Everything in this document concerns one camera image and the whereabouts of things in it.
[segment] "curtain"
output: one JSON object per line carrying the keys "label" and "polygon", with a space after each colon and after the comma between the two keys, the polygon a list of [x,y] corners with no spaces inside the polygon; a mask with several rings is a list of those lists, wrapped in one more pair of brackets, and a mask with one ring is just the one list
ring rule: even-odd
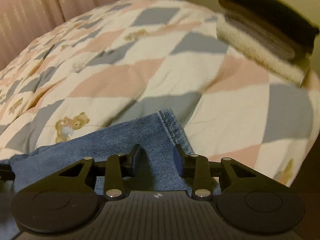
{"label": "curtain", "polygon": [[116,0],[0,0],[0,69],[37,37]]}

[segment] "metal pin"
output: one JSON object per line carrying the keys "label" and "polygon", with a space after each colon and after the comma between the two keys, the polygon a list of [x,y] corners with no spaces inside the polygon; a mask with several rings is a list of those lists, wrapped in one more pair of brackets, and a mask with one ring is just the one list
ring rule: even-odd
{"label": "metal pin", "polygon": [[204,188],[201,188],[201,189],[197,189],[196,191],[195,191],[195,194],[196,194],[196,196],[198,196],[198,197],[208,197],[208,196],[210,196],[210,191],[209,190],[207,190],[207,189],[204,189]]}
{"label": "metal pin", "polygon": [[116,188],[113,188],[113,189],[109,189],[107,192],[106,192],[106,195],[108,197],[119,197],[122,195],[122,191],[119,190],[119,189],[116,189]]}

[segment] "jeans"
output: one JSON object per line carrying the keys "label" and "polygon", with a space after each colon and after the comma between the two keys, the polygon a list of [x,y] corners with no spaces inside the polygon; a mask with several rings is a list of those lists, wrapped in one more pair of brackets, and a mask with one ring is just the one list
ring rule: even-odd
{"label": "jeans", "polygon": [[[173,161],[173,147],[180,144],[187,155],[192,154],[193,150],[173,112],[162,110],[4,161],[10,163],[16,179],[13,191],[0,195],[0,216],[3,216],[0,217],[0,239],[10,240],[19,232],[9,213],[9,203],[14,193],[86,156],[93,157],[97,162],[103,161],[110,155],[130,152],[137,143],[143,147],[145,154],[139,158],[137,175],[124,178],[125,189],[187,190],[191,193],[193,179],[179,177]],[[97,194],[103,194],[103,183],[104,177],[97,177]]]}

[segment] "triangular cutout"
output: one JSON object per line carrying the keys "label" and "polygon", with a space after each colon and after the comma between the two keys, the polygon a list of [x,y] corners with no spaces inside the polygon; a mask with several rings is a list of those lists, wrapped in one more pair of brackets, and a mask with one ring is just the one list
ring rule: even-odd
{"label": "triangular cutout", "polygon": [[256,175],[252,174],[251,172],[239,167],[236,164],[231,164],[232,169],[236,173],[238,178],[250,178],[250,177],[256,177]]}
{"label": "triangular cutout", "polygon": [[76,166],[73,166],[72,168],[60,173],[59,176],[77,177],[80,174],[80,171],[82,170],[83,166],[84,166],[83,163],[79,163]]}

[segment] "bed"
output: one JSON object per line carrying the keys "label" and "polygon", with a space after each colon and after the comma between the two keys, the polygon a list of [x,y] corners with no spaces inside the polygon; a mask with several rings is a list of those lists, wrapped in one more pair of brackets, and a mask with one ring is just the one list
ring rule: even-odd
{"label": "bed", "polygon": [[0,159],[168,108],[195,153],[290,186],[319,134],[319,78],[269,73],[217,39],[220,17],[119,0],[35,39],[0,72]]}

